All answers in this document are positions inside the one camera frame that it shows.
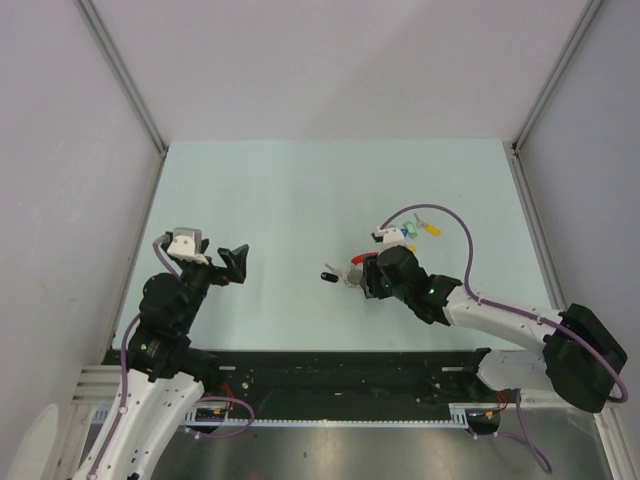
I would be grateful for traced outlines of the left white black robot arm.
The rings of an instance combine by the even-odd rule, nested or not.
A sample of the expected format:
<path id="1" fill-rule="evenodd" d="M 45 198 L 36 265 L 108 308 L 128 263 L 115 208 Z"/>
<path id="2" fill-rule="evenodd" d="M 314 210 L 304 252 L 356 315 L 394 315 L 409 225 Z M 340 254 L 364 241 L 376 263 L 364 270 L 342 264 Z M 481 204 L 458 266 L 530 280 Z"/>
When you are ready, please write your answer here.
<path id="1" fill-rule="evenodd" d="M 207 255 L 196 230 L 157 238 L 154 253 L 165 266 L 150 277 L 120 348 L 120 382 L 100 433 L 77 479 L 148 479 L 187 412 L 214 397 L 224 382 L 215 355 L 195 349 L 189 331 L 212 286 L 241 284 L 248 245 Z"/>

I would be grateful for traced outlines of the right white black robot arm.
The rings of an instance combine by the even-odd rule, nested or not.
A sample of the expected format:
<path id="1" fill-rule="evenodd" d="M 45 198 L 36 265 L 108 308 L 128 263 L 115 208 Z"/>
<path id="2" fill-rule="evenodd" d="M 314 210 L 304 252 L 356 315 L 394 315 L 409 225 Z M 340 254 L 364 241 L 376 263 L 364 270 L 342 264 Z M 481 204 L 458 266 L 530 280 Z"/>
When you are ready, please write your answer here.
<path id="1" fill-rule="evenodd" d="M 484 401 L 495 391 L 553 392 L 568 404 L 599 413 L 628 356 L 598 317 L 572 304 L 563 311 L 525 308 L 476 294 L 467 280 L 430 275 L 407 247 L 397 245 L 362 261 L 366 298 L 394 297 L 427 324 L 468 328 L 517 345 L 480 348 L 461 376 L 463 393 Z"/>

